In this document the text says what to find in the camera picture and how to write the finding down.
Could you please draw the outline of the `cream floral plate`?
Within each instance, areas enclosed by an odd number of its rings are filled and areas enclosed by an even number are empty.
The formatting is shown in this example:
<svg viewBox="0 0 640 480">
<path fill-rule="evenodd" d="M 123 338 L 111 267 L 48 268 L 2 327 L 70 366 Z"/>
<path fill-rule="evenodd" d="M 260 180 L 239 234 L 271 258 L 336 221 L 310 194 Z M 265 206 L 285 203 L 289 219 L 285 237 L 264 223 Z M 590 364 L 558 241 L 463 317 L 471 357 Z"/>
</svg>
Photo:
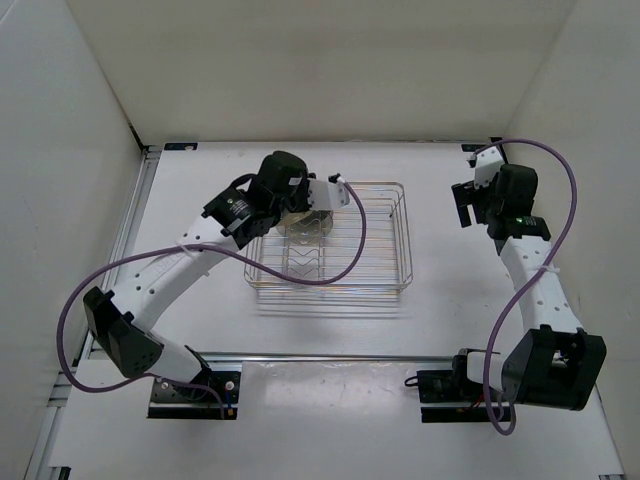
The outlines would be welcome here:
<svg viewBox="0 0 640 480">
<path fill-rule="evenodd" d="M 328 233 L 333 227 L 331 210 L 311 210 L 302 213 L 288 213 L 276 225 L 281 235 L 303 238 Z"/>
</svg>

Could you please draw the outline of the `clear glass plate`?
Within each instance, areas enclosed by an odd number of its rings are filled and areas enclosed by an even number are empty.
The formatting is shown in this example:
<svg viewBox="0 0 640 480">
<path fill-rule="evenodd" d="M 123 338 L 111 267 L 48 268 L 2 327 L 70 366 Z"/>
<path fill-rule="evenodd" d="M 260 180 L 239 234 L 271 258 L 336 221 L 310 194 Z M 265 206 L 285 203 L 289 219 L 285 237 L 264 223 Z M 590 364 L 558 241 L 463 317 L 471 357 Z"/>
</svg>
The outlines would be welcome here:
<svg viewBox="0 0 640 480">
<path fill-rule="evenodd" d="M 329 219 L 312 219 L 307 217 L 289 225 L 279 225 L 276 231 L 289 242 L 296 245 L 316 245 L 332 230 L 333 222 Z"/>
</svg>

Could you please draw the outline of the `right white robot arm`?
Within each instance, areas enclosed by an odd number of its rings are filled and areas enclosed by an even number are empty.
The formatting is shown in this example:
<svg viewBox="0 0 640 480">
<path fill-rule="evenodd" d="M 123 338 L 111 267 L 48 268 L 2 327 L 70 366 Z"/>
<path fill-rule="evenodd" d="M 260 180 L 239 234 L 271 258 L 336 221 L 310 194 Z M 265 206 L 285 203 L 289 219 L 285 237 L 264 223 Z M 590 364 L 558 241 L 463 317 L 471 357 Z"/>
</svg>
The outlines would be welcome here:
<svg viewBox="0 0 640 480">
<path fill-rule="evenodd" d="M 545 220 L 532 213 L 537 174 L 500 160 L 472 165 L 473 180 L 452 188 L 461 224 L 486 226 L 520 295 L 524 336 L 508 354 L 461 353 L 449 375 L 450 390 L 470 400 L 487 381 L 492 391 L 514 404 L 581 410 L 604 363 L 606 346 L 602 337 L 583 329 L 558 274 L 544 263 L 552 243 Z"/>
</svg>

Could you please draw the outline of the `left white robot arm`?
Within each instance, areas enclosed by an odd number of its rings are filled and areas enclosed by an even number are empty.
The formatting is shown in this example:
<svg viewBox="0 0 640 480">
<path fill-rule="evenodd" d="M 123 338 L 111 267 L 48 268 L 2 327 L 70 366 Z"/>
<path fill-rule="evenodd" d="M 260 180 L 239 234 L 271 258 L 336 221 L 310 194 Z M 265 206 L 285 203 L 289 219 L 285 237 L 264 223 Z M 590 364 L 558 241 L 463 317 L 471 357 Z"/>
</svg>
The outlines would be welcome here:
<svg viewBox="0 0 640 480">
<path fill-rule="evenodd" d="M 164 311 L 226 256 L 265 235 L 288 213 L 309 209 L 310 173 L 299 157 L 275 151 L 255 174 L 229 184 L 203 208 L 178 241 L 178 249 L 153 259 L 107 292 L 94 287 L 83 298 L 92 335 L 120 373 L 173 380 L 188 400 L 206 395 L 213 374 L 187 346 L 161 337 L 154 327 Z"/>
</svg>

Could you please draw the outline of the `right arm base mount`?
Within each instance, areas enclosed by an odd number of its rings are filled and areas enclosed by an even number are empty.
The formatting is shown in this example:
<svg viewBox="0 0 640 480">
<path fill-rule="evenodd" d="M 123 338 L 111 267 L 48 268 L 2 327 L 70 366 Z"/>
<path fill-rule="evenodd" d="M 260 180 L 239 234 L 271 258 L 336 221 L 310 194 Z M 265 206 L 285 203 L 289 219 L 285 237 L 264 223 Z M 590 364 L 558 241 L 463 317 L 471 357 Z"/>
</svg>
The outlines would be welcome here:
<svg viewBox="0 0 640 480">
<path fill-rule="evenodd" d="M 448 367 L 417 370 L 404 380 L 418 392 L 423 424 L 489 423 L 480 383 L 466 377 L 467 360 L 456 355 Z"/>
</svg>

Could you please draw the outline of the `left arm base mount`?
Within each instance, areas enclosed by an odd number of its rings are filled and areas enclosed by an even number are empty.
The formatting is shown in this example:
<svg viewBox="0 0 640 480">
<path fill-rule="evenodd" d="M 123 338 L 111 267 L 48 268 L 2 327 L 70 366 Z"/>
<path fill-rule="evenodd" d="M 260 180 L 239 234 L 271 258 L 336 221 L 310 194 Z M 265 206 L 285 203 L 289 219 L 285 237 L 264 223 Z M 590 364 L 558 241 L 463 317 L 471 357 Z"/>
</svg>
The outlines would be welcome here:
<svg viewBox="0 0 640 480">
<path fill-rule="evenodd" d="M 191 382 L 166 377 L 155 380 L 147 417 L 162 420 L 234 421 L 238 418 L 242 371 L 239 364 L 199 358 L 203 367 Z"/>
</svg>

